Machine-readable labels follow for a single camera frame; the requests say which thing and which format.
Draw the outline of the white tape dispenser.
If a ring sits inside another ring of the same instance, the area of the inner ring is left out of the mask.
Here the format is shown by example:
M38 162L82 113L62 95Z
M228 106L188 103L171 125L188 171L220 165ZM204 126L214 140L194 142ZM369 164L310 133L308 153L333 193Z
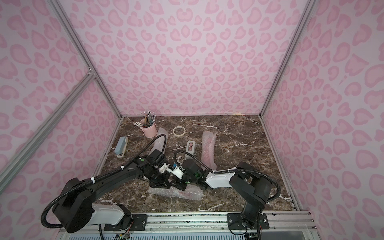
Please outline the white tape dispenser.
M187 147L186 147L186 152L188 152L191 155L195 155L196 152L196 142L195 141L188 141L187 142Z

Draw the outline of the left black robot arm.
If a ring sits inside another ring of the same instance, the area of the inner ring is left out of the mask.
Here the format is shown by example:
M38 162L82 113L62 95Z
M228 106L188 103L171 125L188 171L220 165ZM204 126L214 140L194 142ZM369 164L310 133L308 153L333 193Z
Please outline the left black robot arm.
M104 194L122 184L146 177L151 187L169 188L169 173L161 172L160 167L167 164L164 155L167 136L161 149L154 149L143 156L140 151L127 163L102 175L80 181L69 180L61 194L52 200L41 214L41 224L47 229L65 228L68 233L75 233L85 226L109 225L113 230L127 230L133 224L130 210L123 204L113 206L96 204Z

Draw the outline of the bubble wrap sheet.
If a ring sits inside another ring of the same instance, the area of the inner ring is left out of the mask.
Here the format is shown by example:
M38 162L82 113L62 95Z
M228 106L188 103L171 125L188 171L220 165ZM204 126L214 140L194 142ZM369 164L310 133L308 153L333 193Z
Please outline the bubble wrap sheet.
M201 161L212 170L217 169L217 165L214 160L215 143L216 134L212 132L203 132Z
M170 189L149 188L149 193L163 197L177 197L187 200L200 201L203 197L204 191L198 186L187 185L185 190L179 190L175 187L171 187Z
M156 139L153 143L153 147L152 149L150 150L150 154L154 151L154 150L159 150L161 151L163 154L165 153L165 149L166 149L166 146L167 146L167 141L168 141L168 138L169 138L169 133L164 129L164 128L159 128L158 129L158 133L156 135L156 137L160 136L160 135L165 135L166 138L164 137L160 137L158 139Z

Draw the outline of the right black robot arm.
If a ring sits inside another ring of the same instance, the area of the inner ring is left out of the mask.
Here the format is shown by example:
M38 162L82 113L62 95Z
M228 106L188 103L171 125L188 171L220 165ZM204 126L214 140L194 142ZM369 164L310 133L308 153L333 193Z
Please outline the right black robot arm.
M176 176L171 182L173 187L185 190L187 185L192 184L203 191L234 189L246 201L241 213L241 226L246 231L255 229L257 238L261 239L263 210L282 192L277 180L246 162L240 162L231 169L216 171L186 151L176 151L173 158L174 162L167 166L167 171Z

